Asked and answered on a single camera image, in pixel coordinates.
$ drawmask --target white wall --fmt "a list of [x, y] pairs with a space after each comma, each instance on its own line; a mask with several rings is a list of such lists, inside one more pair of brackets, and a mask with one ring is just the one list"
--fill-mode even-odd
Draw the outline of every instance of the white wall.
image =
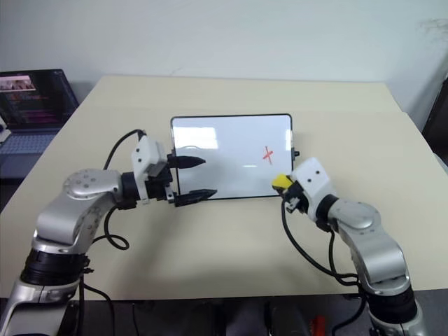
[[0, 0], [0, 69], [384, 81], [418, 127], [448, 72], [447, 0]]

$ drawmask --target beige table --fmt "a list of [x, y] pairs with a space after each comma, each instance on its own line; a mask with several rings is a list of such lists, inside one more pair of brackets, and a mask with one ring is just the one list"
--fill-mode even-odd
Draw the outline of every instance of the beige table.
[[[144, 128], [169, 149], [172, 116], [280, 112], [293, 117], [299, 161], [318, 157], [339, 196], [378, 208], [405, 252], [413, 287], [448, 287], [448, 177], [385, 85], [107, 76], [1, 214], [1, 297], [9, 295], [23, 267], [39, 211], [71, 172], [100, 168], [128, 130]], [[120, 148], [112, 168], [131, 170], [135, 141]], [[329, 236], [299, 213], [289, 223], [305, 249], [326, 263]], [[291, 246], [278, 198], [179, 209], [151, 202], [115, 213], [111, 230], [125, 235], [131, 249], [95, 244], [88, 254], [96, 271], [86, 281], [113, 299], [346, 291]], [[353, 269], [339, 238], [335, 260], [341, 270]]]

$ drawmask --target laptop keyboard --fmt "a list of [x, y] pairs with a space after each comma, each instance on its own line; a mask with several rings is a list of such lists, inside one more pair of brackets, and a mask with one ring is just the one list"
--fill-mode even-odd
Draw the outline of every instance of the laptop keyboard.
[[55, 137], [55, 134], [10, 135], [0, 147], [0, 154], [39, 154]]

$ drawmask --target red marker drawing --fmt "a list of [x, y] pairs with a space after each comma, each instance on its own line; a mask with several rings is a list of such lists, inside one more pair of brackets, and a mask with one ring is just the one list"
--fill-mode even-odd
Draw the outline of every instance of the red marker drawing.
[[269, 149], [267, 149], [267, 146], [265, 146], [265, 148], [266, 148], [266, 155], [263, 156], [263, 159], [268, 159], [269, 164], [272, 165], [271, 155], [274, 154], [274, 152], [272, 150], [270, 151]]

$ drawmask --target whiteboard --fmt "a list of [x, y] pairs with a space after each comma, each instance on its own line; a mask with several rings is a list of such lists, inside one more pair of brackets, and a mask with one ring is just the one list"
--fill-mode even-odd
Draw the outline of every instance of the whiteboard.
[[217, 189], [211, 199], [275, 196], [272, 180], [293, 167], [292, 118], [288, 114], [174, 117], [176, 155], [205, 164], [178, 169], [179, 194]]

